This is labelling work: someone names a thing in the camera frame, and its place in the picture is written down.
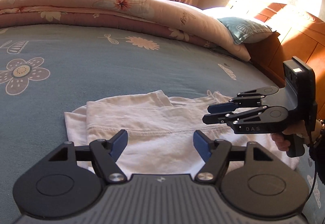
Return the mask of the black fuzzy sleeve forearm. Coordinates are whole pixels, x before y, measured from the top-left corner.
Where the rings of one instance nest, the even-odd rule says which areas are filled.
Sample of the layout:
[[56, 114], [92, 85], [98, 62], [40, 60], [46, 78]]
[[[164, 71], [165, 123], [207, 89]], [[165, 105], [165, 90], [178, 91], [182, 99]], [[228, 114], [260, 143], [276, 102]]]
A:
[[324, 120], [316, 121], [315, 131], [312, 132], [312, 143], [308, 145], [309, 155], [315, 162], [319, 179], [325, 182], [325, 148], [324, 148]]

